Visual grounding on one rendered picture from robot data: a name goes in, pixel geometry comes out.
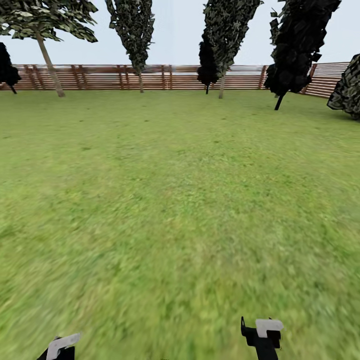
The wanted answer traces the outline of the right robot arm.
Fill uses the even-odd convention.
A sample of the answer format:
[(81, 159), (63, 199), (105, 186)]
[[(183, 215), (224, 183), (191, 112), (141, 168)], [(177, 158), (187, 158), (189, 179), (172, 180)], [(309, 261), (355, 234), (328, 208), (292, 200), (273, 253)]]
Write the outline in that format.
[(284, 328), (278, 319), (257, 319), (256, 328), (246, 327), (241, 317), (241, 334), (246, 337), (248, 346), (256, 348), (258, 360), (279, 360), (276, 349), (280, 348), (279, 331)]

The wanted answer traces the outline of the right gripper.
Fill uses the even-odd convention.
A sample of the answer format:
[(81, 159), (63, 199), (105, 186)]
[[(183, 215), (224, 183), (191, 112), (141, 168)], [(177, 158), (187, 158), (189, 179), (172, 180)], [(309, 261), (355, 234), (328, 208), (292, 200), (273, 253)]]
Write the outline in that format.
[(258, 336), (257, 329), (246, 327), (244, 323), (244, 317), (241, 317), (241, 334), (246, 337), (248, 346), (256, 348), (256, 354), (258, 355), (261, 350), (268, 349), (275, 354), (276, 349), (280, 348), (280, 335), (276, 330), (267, 330), (267, 338)]

